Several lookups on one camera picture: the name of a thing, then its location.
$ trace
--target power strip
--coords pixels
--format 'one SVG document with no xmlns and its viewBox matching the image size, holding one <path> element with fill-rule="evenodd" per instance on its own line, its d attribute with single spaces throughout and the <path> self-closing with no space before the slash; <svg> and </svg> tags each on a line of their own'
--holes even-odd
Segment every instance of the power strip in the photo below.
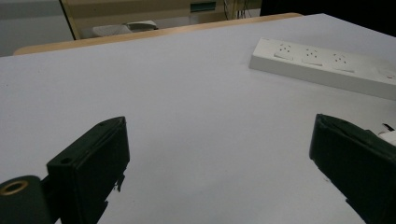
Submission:
<svg viewBox="0 0 396 224">
<path fill-rule="evenodd" d="M 396 69 L 366 55 L 261 38 L 249 68 L 396 100 Z"/>
</svg>

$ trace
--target brass insert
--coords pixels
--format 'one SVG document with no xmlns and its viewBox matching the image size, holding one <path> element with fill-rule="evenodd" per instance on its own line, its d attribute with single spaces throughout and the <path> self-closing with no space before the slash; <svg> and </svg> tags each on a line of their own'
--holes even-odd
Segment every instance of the brass insert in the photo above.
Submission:
<svg viewBox="0 0 396 224">
<path fill-rule="evenodd" d="M 18 193 L 21 190 L 25 189 L 29 185 L 29 182 L 26 180 L 16 180 L 13 181 L 0 189 L 0 195 L 8 196 L 14 193 Z"/>
</svg>

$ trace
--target white table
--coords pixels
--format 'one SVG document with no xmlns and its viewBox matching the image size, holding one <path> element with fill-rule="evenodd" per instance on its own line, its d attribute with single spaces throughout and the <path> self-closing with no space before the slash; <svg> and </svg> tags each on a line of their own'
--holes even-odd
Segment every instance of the white table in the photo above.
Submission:
<svg viewBox="0 0 396 224">
<path fill-rule="evenodd" d="M 396 64 L 396 39 L 318 14 L 0 58 L 0 182 L 125 116 L 132 160 L 100 223 L 364 223 L 309 160 L 315 115 L 374 133 L 396 102 L 248 68 L 260 37 Z"/>
</svg>

